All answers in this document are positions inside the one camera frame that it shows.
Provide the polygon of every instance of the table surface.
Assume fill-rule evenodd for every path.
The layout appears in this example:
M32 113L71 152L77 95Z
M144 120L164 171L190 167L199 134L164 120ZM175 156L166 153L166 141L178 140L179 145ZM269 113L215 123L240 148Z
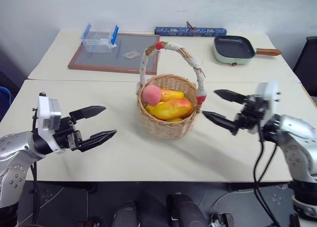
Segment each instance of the table surface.
M274 48L268 36L244 34L257 48ZM216 61L213 53L214 37L161 37L161 41L175 42L187 49L202 65L206 82L267 82L299 83L299 79L281 55L256 55L248 64L231 66ZM68 69L68 64L81 43L80 32L60 31L29 79L72 80L72 81L133 81L137 74ZM141 61L141 56L133 60ZM161 50L158 60L158 74L176 74L195 80L195 73L177 53Z
M233 119L242 106L218 97L215 89L251 94L258 83L206 83L208 96L203 110ZM0 137L31 129L32 108L39 92L59 100L63 116L91 105L107 109L98 116L80 120L76 128L83 139L117 129L103 145L87 152L50 154L38 162L40 181L202 181L252 182L252 168L259 153L257 135L240 130L237 136L216 126L202 114L193 129L178 139L163 139L147 133L138 120L136 82L37 81L26 80L0 123ZM280 85L277 114L287 114L317 127L317 110L300 84ZM273 148L266 143L261 170ZM290 180L280 149L264 181Z

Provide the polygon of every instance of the floor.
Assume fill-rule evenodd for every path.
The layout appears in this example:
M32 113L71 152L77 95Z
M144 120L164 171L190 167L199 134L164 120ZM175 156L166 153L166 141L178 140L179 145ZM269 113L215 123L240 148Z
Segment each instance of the floor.
M39 186L42 208L38 224L46 227L75 227L77 222L86 220L87 197L89 219L100 219L103 227L110 225L116 209L130 199L139 203L143 227L166 227L165 198L175 192L190 196L206 219L210 220L213 212L211 205L219 197L230 191L239 192L236 183L206 182L99 182L88 188L93 192L89 194L82 188L64 187L60 183L41 182ZM20 223L32 211L31 189L32 182L27 181L19 203ZM282 184L262 187L261 190L281 226L288 227L289 215L294 212L291 201L293 191ZM214 211L231 213L235 227L267 227L271 224L253 192L230 194L218 202ZM31 219L21 226L30 224Z

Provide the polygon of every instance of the basket handle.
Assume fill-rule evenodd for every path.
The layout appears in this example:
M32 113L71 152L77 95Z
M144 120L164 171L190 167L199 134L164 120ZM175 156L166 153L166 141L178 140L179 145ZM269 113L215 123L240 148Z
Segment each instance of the basket handle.
M142 61L140 65L140 81L139 85L145 85L147 83L145 77L146 65L148 63L149 57L152 56L155 52L161 49L174 50L182 55L182 57L187 61L187 63L193 67L198 82L197 88L197 105L202 105L206 99L206 91L204 89L204 73L200 68L200 65L196 58L193 58L182 46L175 43L167 43L167 42L156 42L149 46L144 52L142 56Z

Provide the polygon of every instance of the yellow fruit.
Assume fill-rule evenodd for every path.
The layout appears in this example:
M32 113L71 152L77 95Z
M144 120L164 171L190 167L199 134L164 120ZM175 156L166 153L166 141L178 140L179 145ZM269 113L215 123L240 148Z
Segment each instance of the yellow fruit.
M171 120L167 120L167 122L180 122L180 121L183 121L182 118L174 118L174 119L171 119Z
M152 111L157 107L157 106L159 106L159 105L161 105L161 104L163 104L164 102L159 102L157 105L155 105L155 106L151 106L151 105L149 105L149 104L147 104L146 106L145 106L145 110L150 114L150 115L152 115L153 116L153 113L152 113Z
M162 102L184 97L183 92L175 90L160 89L160 93L162 94L162 98L160 99Z
M171 120L182 117L192 110L192 103L185 99L172 99L159 106L152 111L153 115L163 120Z

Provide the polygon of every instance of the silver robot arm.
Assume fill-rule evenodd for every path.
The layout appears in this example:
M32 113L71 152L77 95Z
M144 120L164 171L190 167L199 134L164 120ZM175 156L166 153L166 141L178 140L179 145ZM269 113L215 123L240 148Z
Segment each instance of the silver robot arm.
M243 104L235 121L224 116L203 111L215 124L236 135L239 129L258 132L260 123L264 140L277 144L283 151L293 178L294 209L317 219L317 133L308 123L287 115L276 115L275 105L279 101L276 82L259 84L255 94L244 96L229 91L215 91L221 98Z
M41 93L38 108L34 110L32 131L0 138L0 226L17 226L18 202L27 171L34 162L52 152L62 154L67 148L87 151L106 142L116 133L116 130L100 132L82 140L80 131L75 129L77 120L96 116L105 107L86 107L61 118L57 100Z

